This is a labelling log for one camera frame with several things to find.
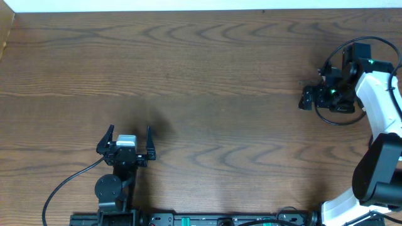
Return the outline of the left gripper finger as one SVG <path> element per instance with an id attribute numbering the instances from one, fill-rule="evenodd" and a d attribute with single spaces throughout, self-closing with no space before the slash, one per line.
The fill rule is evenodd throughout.
<path id="1" fill-rule="evenodd" d="M 147 134 L 146 134 L 146 154 L 148 160 L 155 160 L 156 159 L 156 149 L 152 138 L 151 128 L 147 127 Z"/>
<path id="2" fill-rule="evenodd" d="M 114 131 L 114 125 L 110 125 L 107 132 L 104 134 L 102 139 L 98 142 L 96 147 L 96 152 L 101 155 L 105 155 L 110 146 L 110 142 L 112 142 L 112 135 Z"/>

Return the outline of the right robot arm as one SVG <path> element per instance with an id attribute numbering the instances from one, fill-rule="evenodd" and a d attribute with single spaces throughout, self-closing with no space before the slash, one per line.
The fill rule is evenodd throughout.
<path id="1" fill-rule="evenodd" d="M 319 84 L 304 87 L 301 110 L 328 109 L 351 114 L 359 104 L 371 127 L 371 140 L 356 166 L 352 186 L 337 198 L 323 202 L 308 225 L 383 225 L 389 212 L 401 211 L 401 94 L 396 65 L 375 60 L 371 46 L 356 38 L 338 47 L 342 67 L 326 59 Z"/>

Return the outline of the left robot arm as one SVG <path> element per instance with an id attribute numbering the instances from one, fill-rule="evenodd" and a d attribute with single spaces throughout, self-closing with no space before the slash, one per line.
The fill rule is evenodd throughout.
<path id="1" fill-rule="evenodd" d="M 131 207 L 137 171 L 156 159 L 151 128 L 146 131 L 145 153 L 137 152 L 135 135 L 119 135 L 112 139 L 114 126 L 109 126 L 96 147 L 102 160 L 113 167 L 111 174 L 101 176 L 95 184 L 98 198 L 98 225 L 148 225 L 149 217 Z"/>

